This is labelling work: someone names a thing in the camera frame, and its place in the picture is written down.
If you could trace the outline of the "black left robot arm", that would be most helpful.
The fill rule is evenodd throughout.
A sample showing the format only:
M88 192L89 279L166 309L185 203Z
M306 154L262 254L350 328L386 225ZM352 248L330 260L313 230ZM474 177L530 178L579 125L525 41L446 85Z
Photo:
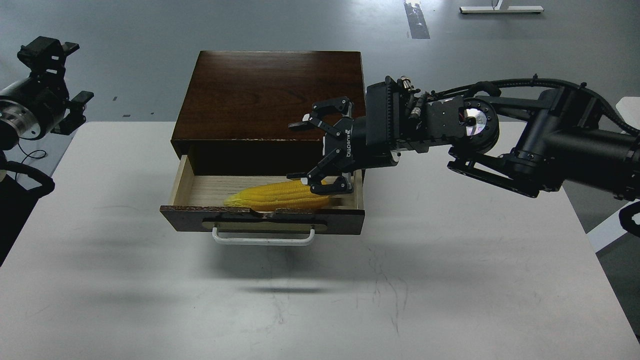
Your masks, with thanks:
M26 190L37 199L54 191L53 178L23 162L8 161L5 152L22 140L39 141L49 133L69 136L86 123L84 111L94 93L83 90L71 98L65 79L67 57L79 48L77 43L36 37L17 52L29 75L0 91L1 180L9 173L26 175L39 183Z

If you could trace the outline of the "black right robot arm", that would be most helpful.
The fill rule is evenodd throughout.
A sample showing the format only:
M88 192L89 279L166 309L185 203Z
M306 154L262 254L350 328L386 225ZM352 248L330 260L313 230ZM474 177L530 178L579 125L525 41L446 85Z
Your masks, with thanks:
M358 170L393 167L402 151L450 146L455 173L536 198L565 180L639 198L639 130L585 83L502 79L421 92L389 76L366 89L365 116L343 96L313 104L294 131L322 130L323 157L289 173L316 195L349 194Z

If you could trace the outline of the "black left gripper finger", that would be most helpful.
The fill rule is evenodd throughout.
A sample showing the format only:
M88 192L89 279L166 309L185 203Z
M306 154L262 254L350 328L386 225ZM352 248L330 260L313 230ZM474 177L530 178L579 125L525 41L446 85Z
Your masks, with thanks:
M87 103L95 96L91 91L80 91L74 98L66 102L68 114L51 130L57 135L69 136L86 123L84 115Z
M66 59L79 49L77 43L39 36L20 46L17 58L29 69L30 78L47 83L64 82Z

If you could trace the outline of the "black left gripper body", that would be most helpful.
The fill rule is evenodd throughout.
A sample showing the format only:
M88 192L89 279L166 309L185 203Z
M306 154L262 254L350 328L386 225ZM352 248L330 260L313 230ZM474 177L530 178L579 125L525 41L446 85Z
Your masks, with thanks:
M64 134L60 123L67 111L69 91L64 76L37 75L2 89L2 141L36 141L48 133Z

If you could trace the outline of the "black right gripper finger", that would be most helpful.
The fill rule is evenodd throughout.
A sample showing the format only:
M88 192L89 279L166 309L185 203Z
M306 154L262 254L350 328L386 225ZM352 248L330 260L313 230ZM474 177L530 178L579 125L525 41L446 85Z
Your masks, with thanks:
M286 178L299 180L302 185L309 187L312 194L318 196L351 194L354 192L351 175L339 164L343 159L343 152L331 152L311 170L288 173Z
M324 118L333 114L351 118L354 103L346 96L318 101L311 105L311 112L302 117L302 121L289 123L287 128L293 132L306 132L312 129L320 129L334 138L342 138L344 130L339 130L337 125L331 125Z

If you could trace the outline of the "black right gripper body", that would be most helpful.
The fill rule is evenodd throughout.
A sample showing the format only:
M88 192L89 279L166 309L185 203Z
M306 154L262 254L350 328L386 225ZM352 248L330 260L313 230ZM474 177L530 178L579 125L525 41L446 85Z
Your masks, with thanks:
M324 135L324 155L327 157L339 150L338 155L329 162L329 172L353 172L362 169L397 166L399 158L389 148L381 149L367 145L367 118L343 117L333 126L340 133L334 137L327 132Z

